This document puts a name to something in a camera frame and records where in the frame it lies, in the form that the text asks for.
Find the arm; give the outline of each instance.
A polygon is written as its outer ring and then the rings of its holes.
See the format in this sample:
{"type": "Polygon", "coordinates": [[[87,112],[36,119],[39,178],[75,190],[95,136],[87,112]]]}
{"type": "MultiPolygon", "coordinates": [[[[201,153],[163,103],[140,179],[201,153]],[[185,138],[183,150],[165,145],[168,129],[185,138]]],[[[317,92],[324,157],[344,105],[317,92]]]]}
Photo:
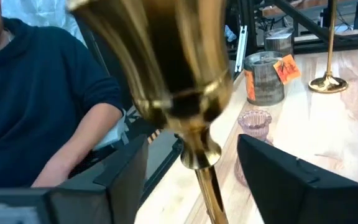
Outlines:
{"type": "Polygon", "coordinates": [[[117,81],[107,76],[80,41],[72,36],[69,40],[74,42],[70,55],[76,56],[70,64],[73,73],[69,80],[74,97],[86,114],[73,136],[47,162],[33,187],[61,184],[122,117],[117,81]]]}

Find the candle jar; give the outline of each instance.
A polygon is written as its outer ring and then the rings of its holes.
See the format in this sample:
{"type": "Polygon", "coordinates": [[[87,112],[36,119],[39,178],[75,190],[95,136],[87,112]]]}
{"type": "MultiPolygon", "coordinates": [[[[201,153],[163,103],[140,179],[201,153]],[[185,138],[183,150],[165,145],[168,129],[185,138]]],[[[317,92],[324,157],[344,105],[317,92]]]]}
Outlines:
{"type": "MultiPolygon", "coordinates": [[[[272,122],[271,115],[262,110],[251,110],[242,113],[238,117],[238,123],[241,126],[244,134],[248,134],[260,141],[264,141],[267,144],[272,144],[267,140],[269,133],[269,125],[272,122]]],[[[237,158],[236,164],[234,165],[234,174],[237,180],[245,187],[248,187],[247,180],[244,177],[240,160],[237,158]]]]}

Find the orange label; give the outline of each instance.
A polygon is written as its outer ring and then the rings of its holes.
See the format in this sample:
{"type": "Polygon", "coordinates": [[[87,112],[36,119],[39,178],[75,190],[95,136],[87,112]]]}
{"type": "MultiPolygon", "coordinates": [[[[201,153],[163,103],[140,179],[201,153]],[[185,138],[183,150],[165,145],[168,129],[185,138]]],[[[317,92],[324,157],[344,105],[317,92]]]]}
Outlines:
{"type": "Polygon", "coordinates": [[[244,70],[247,82],[247,94],[250,100],[255,100],[254,78],[251,71],[244,70]]]}
{"type": "Polygon", "coordinates": [[[273,66],[284,85],[301,76],[292,55],[285,56],[283,60],[278,61],[273,66]]]}

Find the wooden table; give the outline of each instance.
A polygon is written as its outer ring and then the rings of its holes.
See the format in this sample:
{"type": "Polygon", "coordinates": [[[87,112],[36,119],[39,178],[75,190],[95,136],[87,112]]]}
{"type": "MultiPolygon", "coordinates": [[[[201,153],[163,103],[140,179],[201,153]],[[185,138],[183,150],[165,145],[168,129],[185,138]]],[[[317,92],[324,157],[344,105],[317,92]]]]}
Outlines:
{"type": "MultiPolygon", "coordinates": [[[[326,58],[327,53],[297,55],[302,76],[286,86],[286,98],[275,106],[250,105],[244,77],[236,80],[229,106],[211,127],[223,147],[216,170],[230,224],[263,223],[249,189],[234,177],[241,111],[268,111],[273,118],[268,138],[277,148],[358,181],[358,50],[334,53],[335,76],[349,81],[342,93],[322,95],[307,88],[323,75],[326,58]]],[[[136,223],[210,223],[194,172],[177,160],[140,208],[136,223]]]]}
{"type": "MultiPolygon", "coordinates": [[[[345,2],[356,2],[355,0],[337,0],[338,4],[345,2]]],[[[296,0],[290,3],[297,10],[310,9],[312,7],[324,6],[328,5],[328,0],[296,0]]],[[[262,15],[264,17],[271,16],[285,16],[285,13],[279,9],[277,6],[267,6],[262,9],[262,15]]]]}

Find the dark blue hoodie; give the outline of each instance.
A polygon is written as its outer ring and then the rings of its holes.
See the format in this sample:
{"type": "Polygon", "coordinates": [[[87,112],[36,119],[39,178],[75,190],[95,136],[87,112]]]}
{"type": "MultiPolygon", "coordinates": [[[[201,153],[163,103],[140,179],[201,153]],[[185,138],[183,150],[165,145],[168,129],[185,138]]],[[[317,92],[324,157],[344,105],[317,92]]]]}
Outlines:
{"type": "Polygon", "coordinates": [[[121,109],[119,86],[63,29],[4,19],[0,51],[0,187],[30,187],[97,103],[121,109]]]}

